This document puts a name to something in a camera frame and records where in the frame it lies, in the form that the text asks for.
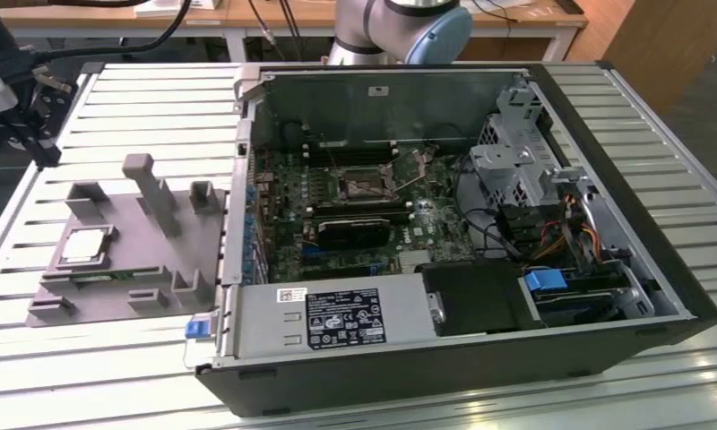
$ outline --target wooden desk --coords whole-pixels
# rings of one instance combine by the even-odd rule
[[[237,0],[221,0],[211,11],[191,9],[174,37],[225,38],[230,46],[223,25],[230,1]],[[0,9],[0,17],[18,38],[154,38],[173,21],[171,16],[135,18],[131,7],[21,7]]]
[[[286,37],[289,30],[278,1],[253,1],[275,35]],[[303,37],[334,35],[334,0],[290,0],[290,4]],[[42,6],[1,9],[0,16],[13,34],[26,38],[150,38],[158,36],[171,22],[167,16],[135,18],[131,8]],[[562,60],[575,31],[586,24],[585,17],[565,13],[554,0],[537,0],[526,7],[509,8],[507,16],[518,20],[510,23],[509,30],[503,19],[485,13],[473,15],[471,37],[477,39],[470,41],[462,59],[475,59],[473,55],[493,50],[493,46],[502,44],[493,38],[505,38],[509,32],[510,39],[543,40],[538,47],[538,58],[510,59]],[[213,11],[190,10],[174,34],[174,37],[183,38],[223,38],[234,62],[247,61],[243,38],[258,36],[259,26],[246,0],[223,0]],[[481,59],[501,58],[485,56]]]
[[[717,52],[717,0],[575,0],[589,25],[567,59],[605,59],[663,114]]]
[[[275,0],[253,0],[262,20],[271,28],[275,36],[289,36],[286,20],[283,19],[281,6]],[[331,37],[334,36],[334,0],[290,0],[294,18],[303,37]],[[510,39],[549,39],[549,43],[542,45],[543,52],[538,58],[545,61],[561,61],[567,52],[575,31],[586,24],[582,15],[569,15],[557,5],[554,0],[535,0],[526,7],[513,7],[506,9],[507,16],[518,22],[511,22],[509,26]],[[507,36],[506,20],[490,16],[485,13],[473,15],[474,29],[473,38],[490,38],[487,42],[494,43],[493,38]],[[251,13],[246,0],[231,0],[225,17],[226,26],[241,30],[241,37],[257,37],[261,35],[258,22]],[[474,47],[467,50],[475,53],[482,51],[479,45],[470,42]],[[239,42],[234,51],[241,54],[243,43]],[[482,59],[501,59],[498,57],[485,57]]]

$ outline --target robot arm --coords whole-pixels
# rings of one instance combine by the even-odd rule
[[[458,0],[339,0],[329,65],[447,64],[470,32]]]

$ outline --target table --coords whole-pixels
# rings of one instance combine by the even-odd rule
[[[190,9],[173,37],[223,38],[231,47],[223,25],[231,1],[221,0],[211,11]],[[17,38],[155,38],[174,19],[173,16],[135,18],[131,7],[73,6],[0,9],[0,17]]]
[[[575,0],[589,25],[567,58],[605,58],[665,114],[717,53],[717,0]]]
[[[289,30],[281,7],[273,0],[253,0],[262,20],[278,37]],[[334,0],[290,0],[303,37],[334,36]],[[95,9],[66,6],[2,9],[0,16],[17,37],[26,38],[135,38],[155,37],[167,27],[170,17],[134,18],[131,8]],[[546,38],[550,43],[545,61],[561,61],[573,36],[586,24],[582,15],[569,15],[554,0],[537,0],[527,7],[507,9],[510,38]],[[503,38],[503,19],[474,15],[473,38]],[[213,11],[190,10],[174,37],[218,37],[225,39],[230,61],[247,61],[245,37],[259,37],[259,25],[245,0],[223,0]]]
[[[547,67],[717,304],[715,181],[615,72]],[[187,316],[25,328],[73,181],[133,192],[121,161],[149,151],[171,190],[199,178],[230,189],[235,69],[109,64],[79,77],[61,166],[41,173],[29,167],[0,218],[0,428],[717,428],[717,326],[599,375],[251,419],[233,416],[182,365]]]
[[[253,1],[259,16],[275,36],[289,36],[278,2]],[[290,0],[290,5],[303,37],[334,36],[334,0]],[[526,7],[507,8],[506,12],[509,18],[518,20],[518,22],[510,23],[509,37],[550,39],[542,60],[561,61],[571,45],[575,32],[586,24],[583,15],[565,13],[554,0],[535,0]],[[497,10],[493,13],[499,15],[502,11]],[[473,21],[471,38],[505,38],[507,36],[507,25],[502,18],[478,13],[473,15]],[[246,1],[231,1],[227,7],[226,26],[238,30],[237,39],[229,40],[233,61],[246,61],[242,38],[261,35],[258,23]]]

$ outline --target black cable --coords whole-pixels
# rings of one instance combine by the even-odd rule
[[[97,0],[49,0],[50,6],[79,6],[79,7],[130,7],[143,4],[149,0],[121,0],[121,1],[97,1]]]
[[[34,55],[34,63],[37,65],[50,62],[51,60],[57,60],[58,58],[66,58],[69,56],[103,56],[110,54],[138,54],[141,52],[150,51],[151,49],[157,48],[165,41],[169,39],[169,37],[173,35],[175,30],[178,29],[179,23],[182,22],[182,19],[186,16],[186,13],[189,12],[190,7],[190,0],[182,0],[182,5],[179,6],[178,14],[175,15],[175,19],[169,24],[167,29],[162,33],[162,35],[151,42],[146,43],[145,45],[139,45],[137,47],[82,47],[78,49],[61,49],[58,51],[46,51],[46,52],[38,52]]]
[[[490,4],[493,4],[494,6],[497,6],[499,9],[502,9],[502,13],[503,13],[503,16],[501,15],[497,15],[495,13],[490,13],[489,11],[486,11],[482,7],[479,7],[479,4],[478,4],[478,0],[473,0],[473,4],[475,5],[475,7],[479,9],[481,12],[483,12],[486,15],[489,16],[493,16],[495,18],[499,18],[501,20],[505,20],[505,23],[506,23],[506,38],[503,38],[503,43],[502,43],[502,57],[501,59],[503,59],[503,55],[506,53],[506,43],[507,41],[510,40],[510,34],[513,33],[513,26],[510,25],[513,22],[518,22],[517,19],[514,18],[510,18],[509,16],[506,16],[506,9],[502,7],[501,4],[495,4],[491,0],[486,0],[486,2],[489,2]]]
[[[278,54],[278,57],[282,59],[283,62],[286,62],[286,57],[283,56],[282,50],[275,46],[275,38],[273,37],[271,29],[267,27],[267,24],[262,20],[262,17],[259,16],[258,8],[254,5],[254,2],[251,0],[247,0],[249,3],[249,9],[251,9],[251,13],[254,13],[254,19],[258,21],[259,25],[259,31],[262,31],[262,37],[269,41],[271,44],[273,49],[275,49],[275,53]]]
[[[294,43],[294,52],[297,53],[297,61],[302,61],[302,49],[301,49],[301,39],[299,28],[297,27],[297,20],[294,19],[294,14],[291,12],[291,6],[289,5],[289,0],[279,0],[278,5],[282,8],[283,18],[286,19],[286,27],[289,27],[289,33],[291,34],[291,39]]]
[[[470,209],[467,210],[466,212],[462,212],[462,209],[459,207],[459,204],[458,204],[458,183],[459,183],[459,178],[462,176],[462,164],[463,164],[463,160],[466,159],[467,155],[463,155],[458,158],[457,160],[457,163],[454,165],[454,211],[457,211],[457,215],[459,216],[459,218],[467,223],[467,225],[470,226],[470,228],[473,228],[478,233],[481,233],[483,235],[483,246],[486,245],[485,244],[485,238],[486,237],[490,237],[502,247],[503,247],[503,251],[506,253],[509,253],[514,258],[515,260],[523,260],[523,255],[521,254],[521,252],[514,248],[513,244],[510,244],[505,239],[503,237],[498,237],[495,236],[493,233],[489,233],[486,231],[486,228],[482,228],[478,224],[475,224],[471,219],[467,218],[466,214],[470,214],[473,211],[483,211],[485,213],[491,213],[493,210],[490,209],[483,209],[483,208],[477,208],[477,209]]]

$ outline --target aluminum extrusion table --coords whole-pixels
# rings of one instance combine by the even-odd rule
[[[183,366],[187,316],[25,328],[73,181],[134,191],[121,161],[149,151],[170,189],[198,178],[229,189],[234,70],[110,64],[79,78],[62,165],[29,168],[0,219],[0,428],[717,427],[717,326],[599,375],[253,419],[231,415]],[[717,303],[717,183],[615,72],[593,64],[549,71]]]

